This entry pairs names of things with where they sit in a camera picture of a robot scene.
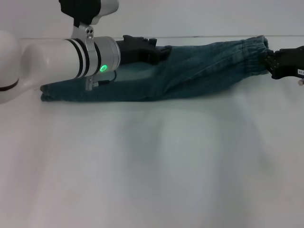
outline white table surface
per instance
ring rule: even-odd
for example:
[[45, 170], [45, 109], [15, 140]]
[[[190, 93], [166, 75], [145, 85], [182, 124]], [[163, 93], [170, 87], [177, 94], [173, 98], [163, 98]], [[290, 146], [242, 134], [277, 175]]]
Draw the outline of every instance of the white table surface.
[[302, 228], [303, 116], [304, 87], [270, 75], [155, 103], [43, 103], [28, 91], [0, 105], [0, 227]]

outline white wall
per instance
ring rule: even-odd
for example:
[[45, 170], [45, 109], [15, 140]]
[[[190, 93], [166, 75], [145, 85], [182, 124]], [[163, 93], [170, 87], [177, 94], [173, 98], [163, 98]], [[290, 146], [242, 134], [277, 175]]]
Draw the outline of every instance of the white wall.
[[[304, 35], [303, 0], [120, 0], [96, 35], [121, 37]], [[0, 29], [21, 38], [63, 38], [72, 19], [58, 0], [6, 0]]]

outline silver metal bracket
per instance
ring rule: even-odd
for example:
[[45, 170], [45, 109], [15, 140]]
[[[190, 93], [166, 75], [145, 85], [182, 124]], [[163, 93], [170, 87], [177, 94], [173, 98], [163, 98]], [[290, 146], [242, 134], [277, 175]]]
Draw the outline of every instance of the silver metal bracket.
[[91, 91], [93, 89], [93, 78], [98, 67], [98, 56], [94, 44], [94, 29], [90, 25], [80, 23], [78, 28], [74, 26], [72, 38], [80, 39], [88, 52], [90, 67], [86, 74], [85, 89]]

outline black stripe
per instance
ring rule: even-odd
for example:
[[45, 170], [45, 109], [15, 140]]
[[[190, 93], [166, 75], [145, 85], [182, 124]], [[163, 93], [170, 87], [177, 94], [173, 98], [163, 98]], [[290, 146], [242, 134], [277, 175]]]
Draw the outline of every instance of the black stripe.
[[78, 39], [78, 38], [76, 38], [76, 39], [73, 39], [73, 40], [75, 40], [76, 42], [78, 42], [78, 44], [80, 44], [80, 46], [82, 47], [82, 49], [83, 49], [83, 51], [84, 51], [84, 53], [85, 53], [85, 73], [84, 73], [84, 75], [82, 75], [81, 77], [84, 77], [84, 76], [86, 76], [86, 74], [87, 74], [87, 72], [89, 71], [89, 68], [90, 68], [90, 58], [89, 58], [89, 53], [87, 52], [87, 49], [86, 49], [86, 46], [85, 46], [85, 44], [80, 40], [80, 39]]
[[70, 39], [66, 39], [67, 41], [69, 41], [71, 44], [73, 44], [73, 46], [75, 47], [76, 51], [77, 51], [77, 54], [78, 54], [78, 57], [79, 57], [79, 71], [78, 71], [78, 74], [75, 78], [78, 78], [81, 73], [82, 73], [82, 70], [84, 68], [84, 61], [82, 59], [82, 54], [81, 54], [81, 51], [80, 51], [80, 48], [78, 47], [77, 44], [75, 44], [73, 41], [71, 41]]
[[97, 44], [94, 42], [94, 45], [95, 45], [95, 49], [96, 49], [96, 52], [97, 52], [97, 58], [98, 58], [98, 65], [97, 65], [97, 69], [95, 71], [95, 73], [93, 75], [96, 75], [101, 67], [101, 55], [100, 55], [100, 51], [99, 51], [99, 48], [97, 46]]
[[8, 91], [8, 90], [14, 88], [18, 84], [18, 81], [19, 81], [19, 79], [17, 80], [17, 82], [15, 82], [12, 85], [5, 86], [5, 87], [0, 87], [0, 92]]

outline jeans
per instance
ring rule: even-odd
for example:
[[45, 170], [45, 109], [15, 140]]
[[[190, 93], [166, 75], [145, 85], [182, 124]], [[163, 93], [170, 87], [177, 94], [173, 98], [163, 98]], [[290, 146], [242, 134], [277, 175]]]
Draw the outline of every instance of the jeans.
[[[249, 76], [267, 74], [264, 36], [204, 46], [173, 47], [168, 60], [156, 66], [135, 63], [117, 69], [117, 79], [86, 91], [86, 79], [44, 85], [42, 101], [157, 101], [210, 95]], [[113, 72], [103, 78], [113, 77]]]

